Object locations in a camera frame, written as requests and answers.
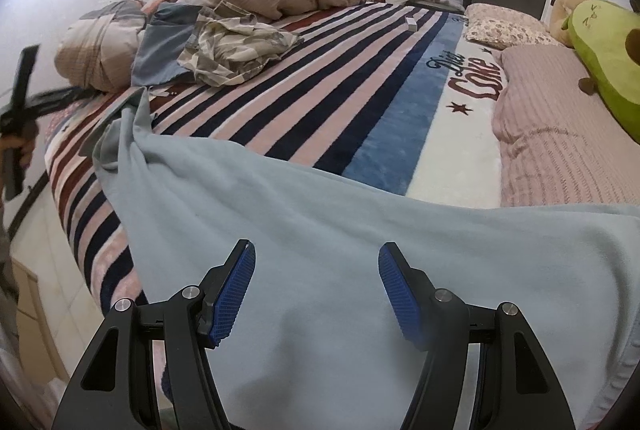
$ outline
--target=black handheld device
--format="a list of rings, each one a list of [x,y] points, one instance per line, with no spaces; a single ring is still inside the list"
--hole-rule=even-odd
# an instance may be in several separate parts
[[[38,132],[38,118],[62,111],[76,100],[95,95],[94,90],[68,87],[27,97],[39,47],[29,46],[20,54],[11,101],[9,105],[0,109],[0,134],[15,134],[31,139]],[[22,193],[24,170],[20,166],[20,156],[20,149],[8,149],[2,153],[2,179],[4,197],[7,201]]]
[[[118,300],[76,367],[52,430],[159,430],[153,340],[164,340],[178,428],[238,430],[225,415],[204,351],[229,336],[255,265],[254,245],[240,240],[200,285],[155,304]],[[378,266],[402,333],[428,352],[398,428],[453,429],[467,347],[480,343],[470,430],[575,430],[558,378],[513,303],[495,310],[465,304],[411,268],[395,243],[382,247]]]

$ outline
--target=blue textured gripper pad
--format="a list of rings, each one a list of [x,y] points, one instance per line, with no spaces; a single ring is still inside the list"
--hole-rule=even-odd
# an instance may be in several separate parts
[[[415,346],[422,347],[426,336],[422,329],[420,307],[386,246],[380,248],[378,270],[402,334]]]
[[[255,247],[248,243],[213,306],[213,324],[209,331],[209,339],[214,346],[219,346],[220,341],[231,333],[254,269]]]

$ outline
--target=metal screw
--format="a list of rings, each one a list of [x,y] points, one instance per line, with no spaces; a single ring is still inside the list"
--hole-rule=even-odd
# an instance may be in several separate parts
[[[512,304],[511,302],[506,302],[502,304],[502,311],[504,311],[504,314],[506,315],[515,316],[516,314],[518,314],[518,306],[516,306],[516,304]]]
[[[436,289],[434,296],[439,302],[449,302],[453,298],[453,293],[448,289]]]
[[[200,294],[200,289],[195,285],[190,285],[182,290],[182,296],[185,298],[196,298]]]
[[[115,304],[116,311],[126,311],[131,307],[131,301],[128,298],[121,298]]]

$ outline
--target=striped blanket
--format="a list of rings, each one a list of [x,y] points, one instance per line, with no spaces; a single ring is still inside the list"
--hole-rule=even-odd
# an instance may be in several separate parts
[[[407,29],[406,17],[417,21],[417,32]],[[230,139],[421,200],[499,206],[491,118],[504,74],[489,50],[461,39],[464,17],[367,4],[275,24],[305,41],[239,86],[155,91],[154,132]],[[78,149],[128,93],[75,104],[47,135],[60,219],[103,312],[118,298],[146,299],[127,236]]]

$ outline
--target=floral pillow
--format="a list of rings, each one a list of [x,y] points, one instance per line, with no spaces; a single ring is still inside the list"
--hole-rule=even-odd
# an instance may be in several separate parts
[[[508,20],[491,18],[470,20],[465,32],[465,38],[497,49],[522,46],[524,44],[562,46],[547,32],[540,32],[540,30]]]
[[[509,8],[503,8],[502,6],[494,6],[493,4],[470,4],[466,8],[465,15],[469,19],[469,25],[472,25],[476,20],[481,19],[501,19],[525,26],[526,28],[530,28],[537,32],[547,31],[544,23],[540,22],[535,17]]]

